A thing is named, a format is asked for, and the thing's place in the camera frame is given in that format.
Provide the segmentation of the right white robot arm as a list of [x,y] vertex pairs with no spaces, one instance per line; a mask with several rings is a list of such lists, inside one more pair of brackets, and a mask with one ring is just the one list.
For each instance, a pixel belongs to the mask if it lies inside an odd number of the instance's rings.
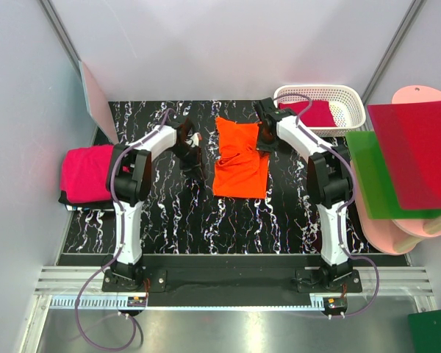
[[340,290],[353,271],[346,237],[346,212],[354,197],[349,153],[346,148],[327,143],[303,123],[302,117],[314,101],[304,94],[298,97],[306,102],[298,113],[290,107],[281,109],[273,98],[254,102],[259,118],[256,148],[268,154],[284,141],[307,161],[306,191],[320,216],[323,264],[310,279],[297,282],[332,292]]

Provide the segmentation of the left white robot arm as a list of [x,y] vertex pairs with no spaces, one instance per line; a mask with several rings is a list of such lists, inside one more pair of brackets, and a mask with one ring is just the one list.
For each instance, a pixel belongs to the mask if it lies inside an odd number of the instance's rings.
[[114,147],[106,187],[115,208],[116,246],[113,259],[103,266],[105,285],[114,285],[121,291],[148,287],[143,273],[140,216],[153,185],[153,162],[170,151],[179,159],[182,173],[203,185],[205,171],[200,142],[200,133],[187,118],[181,123],[157,125],[136,142]]

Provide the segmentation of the orange t shirt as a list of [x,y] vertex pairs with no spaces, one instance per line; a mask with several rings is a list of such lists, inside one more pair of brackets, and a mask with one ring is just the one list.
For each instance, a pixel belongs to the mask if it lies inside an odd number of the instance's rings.
[[257,151],[257,124],[215,119],[219,159],[215,162],[213,193],[219,197],[264,199],[269,155]]

